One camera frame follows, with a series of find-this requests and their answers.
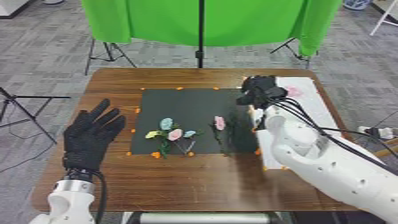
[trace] wall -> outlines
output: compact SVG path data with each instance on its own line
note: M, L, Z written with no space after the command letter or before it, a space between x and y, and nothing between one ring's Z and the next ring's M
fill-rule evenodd
M0 0L0 16L9 16L28 0Z

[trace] white robotic arm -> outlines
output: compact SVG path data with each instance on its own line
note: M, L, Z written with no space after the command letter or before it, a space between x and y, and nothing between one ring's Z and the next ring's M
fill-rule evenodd
M398 223L396 175L320 136L289 112L272 106L265 116L279 163L330 198L373 213L389 223ZM345 138L334 138L380 162L359 145Z
M94 184L82 180L60 180L48 195L50 215L41 214L30 224L94 224L89 206L94 201Z

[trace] green backdrop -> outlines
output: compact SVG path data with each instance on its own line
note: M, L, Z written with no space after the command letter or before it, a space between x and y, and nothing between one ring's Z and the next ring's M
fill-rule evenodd
M92 36L131 37L197 46L199 0L82 0ZM320 48L341 0L206 0L206 46L300 40L300 54Z

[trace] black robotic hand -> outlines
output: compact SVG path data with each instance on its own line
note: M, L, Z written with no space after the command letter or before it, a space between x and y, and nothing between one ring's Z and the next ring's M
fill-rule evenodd
M80 111L74 122L64 132L64 167L99 170L108 144L124 128L126 117L115 108L103 116L110 105L105 99L94 110Z
M277 87L275 76L250 76L242 84L242 93L236 104L252 105L254 109L266 109L270 101L288 95L286 89Z

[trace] gray carpet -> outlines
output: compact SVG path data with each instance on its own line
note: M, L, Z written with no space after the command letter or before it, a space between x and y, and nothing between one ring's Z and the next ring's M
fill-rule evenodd
M398 110L398 28L384 25L375 37L368 36L380 14L339 10L329 37L313 58L314 71L337 111L350 129L373 126ZM89 51L90 32L78 0L59 6L35 1L12 20L0 20L0 86L25 95L67 95L55 100L43 112L39 122L60 136L71 112L85 90L89 77L82 75ZM206 67L222 68L304 68L286 49L273 55L277 44L206 49ZM194 47L135 40L122 49L138 67L195 67ZM90 72L105 66L126 67L121 59L114 64L94 62ZM30 110L39 100L23 100ZM21 117L7 110L12 121ZM393 116L380 124L398 127ZM0 170L30 158L50 146L32 125L0 130ZM30 194L41 177L51 150L18 168L0 173L0 224L21 224L37 211L30 206Z

